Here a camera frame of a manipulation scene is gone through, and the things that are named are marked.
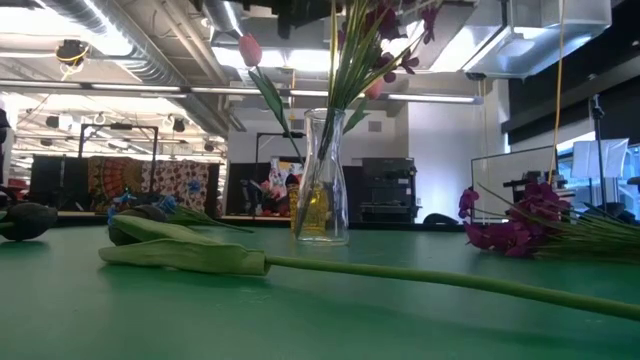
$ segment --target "leaf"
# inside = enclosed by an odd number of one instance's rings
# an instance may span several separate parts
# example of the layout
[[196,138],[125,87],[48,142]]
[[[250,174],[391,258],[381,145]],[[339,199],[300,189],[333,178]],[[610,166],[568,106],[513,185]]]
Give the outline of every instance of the leaf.
[[277,90],[275,92],[273,91],[275,89],[275,87],[271,87],[273,86],[273,83],[271,84],[271,86],[269,86],[266,81],[264,81],[260,76],[253,73],[253,71],[249,71],[249,76],[258,87],[258,90],[260,90],[260,93],[264,97],[264,100],[267,102],[267,105],[269,106],[271,111],[273,111],[273,115],[275,115],[282,128],[285,129],[286,132],[289,132],[289,126],[287,126],[287,122],[284,119],[284,107],[282,106],[282,99],[280,99],[280,94]]
[[347,121],[347,125],[345,125],[342,130],[342,135],[346,134],[349,130],[353,129],[358,123],[367,117],[369,113],[365,113],[364,109],[367,107],[367,99],[363,99],[358,105],[356,111],[351,115],[349,121]]

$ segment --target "glass vase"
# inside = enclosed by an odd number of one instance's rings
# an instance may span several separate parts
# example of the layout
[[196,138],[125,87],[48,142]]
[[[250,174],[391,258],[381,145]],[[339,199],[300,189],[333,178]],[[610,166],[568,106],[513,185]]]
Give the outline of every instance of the glass vase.
[[292,212],[296,239],[310,245],[349,242],[347,188],[340,163],[345,113],[313,109],[305,113],[307,159]]

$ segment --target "green table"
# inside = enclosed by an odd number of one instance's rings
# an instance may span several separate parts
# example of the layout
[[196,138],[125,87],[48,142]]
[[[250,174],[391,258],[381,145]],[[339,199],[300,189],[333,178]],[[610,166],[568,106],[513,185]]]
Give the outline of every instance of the green table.
[[[464,234],[205,230],[272,255],[491,276],[640,303],[640,267],[507,259]],[[456,287],[274,267],[266,278],[105,265],[106,228],[0,243],[0,359],[640,359],[640,323]]]

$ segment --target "tulip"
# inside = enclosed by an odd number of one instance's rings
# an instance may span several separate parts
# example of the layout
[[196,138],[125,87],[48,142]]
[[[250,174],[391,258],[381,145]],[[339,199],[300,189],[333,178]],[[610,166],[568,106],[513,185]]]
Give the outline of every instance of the tulip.
[[262,49],[251,34],[244,35],[238,40],[240,55],[244,59],[244,64],[248,67],[258,66],[262,60]]
[[382,78],[376,80],[373,85],[369,86],[367,90],[365,90],[364,95],[369,100],[375,100],[380,97],[380,93],[382,92],[382,86],[384,85],[384,80]]

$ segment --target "room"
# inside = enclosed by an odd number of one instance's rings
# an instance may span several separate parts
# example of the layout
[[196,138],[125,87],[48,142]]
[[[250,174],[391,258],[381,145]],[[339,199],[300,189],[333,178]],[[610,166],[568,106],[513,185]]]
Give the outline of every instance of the room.
[[0,357],[640,357],[638,13],[0,0]]

